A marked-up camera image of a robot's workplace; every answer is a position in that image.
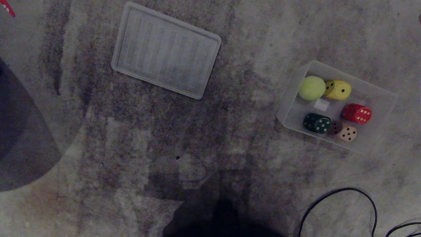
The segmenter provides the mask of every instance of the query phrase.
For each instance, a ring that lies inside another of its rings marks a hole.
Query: red object
[[[342,109],[342,117],[357,124],[367,123],[372,115],[371,109],[363,105],[349,104]]]
[[[6,0],[0,0],[0,3],[5,11],[7,11],[12,17],[15,17],[15,12],[12,10],[12,8]]]

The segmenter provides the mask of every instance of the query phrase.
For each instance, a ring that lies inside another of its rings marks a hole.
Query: beige die
[[[350,142],[357,136],[357,128],[347,123],[334,121],[329,133],[344,142]]]

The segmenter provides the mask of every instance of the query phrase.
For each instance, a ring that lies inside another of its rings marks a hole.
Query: dice
[[[319,134],[327,133],[330,129],[331,124],[332,121],[330,120],[330,118],[316,113],[308,114],[303,122],[303,125],[307,130]]]
[[[345,81],[330,80],[326,82],[326,90],[323,94],[327,98],[346,100],[351,94],[351,84]]]
[[[356,138],[357,128],[341,121],[333,121],[329,134],[348,143]]]
[[[349,104],[342,109],[342,117],[357,124],[367,123],[372,115],[371,109],[363,105]]]

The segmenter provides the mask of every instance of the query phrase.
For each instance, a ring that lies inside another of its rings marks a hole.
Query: gray object
[[[114,70],[200,99],[221,37],[127,2],[115,44]]]

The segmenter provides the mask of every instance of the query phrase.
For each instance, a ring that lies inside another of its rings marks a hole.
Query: green die
[[[329,128],[332,125],[332,121],[326,116],[316,113],[309,113],[304,118],[303,125],[309,131],[324,134],[329,131]]]

